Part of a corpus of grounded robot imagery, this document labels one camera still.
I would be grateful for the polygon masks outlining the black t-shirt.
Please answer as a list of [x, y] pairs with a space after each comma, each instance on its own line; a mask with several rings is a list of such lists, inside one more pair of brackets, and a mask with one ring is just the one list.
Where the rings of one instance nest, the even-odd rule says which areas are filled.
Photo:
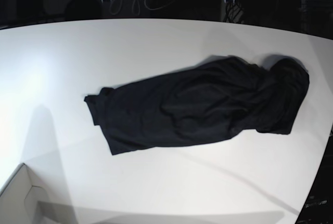
[[310, 76], [291, 57], [269, 68], [238, 57], [159, 75], [84, 101], [113, 155], [155, 147], [188, 147], [232, 139], [244, 130], [287, 135]]

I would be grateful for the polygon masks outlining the white cardboard box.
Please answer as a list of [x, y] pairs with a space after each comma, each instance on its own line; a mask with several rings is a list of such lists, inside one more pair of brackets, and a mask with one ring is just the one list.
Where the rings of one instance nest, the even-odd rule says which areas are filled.
[[1, 189], [1, 223], [50, 223], [42, 213], [25, 164], [20, 164]]

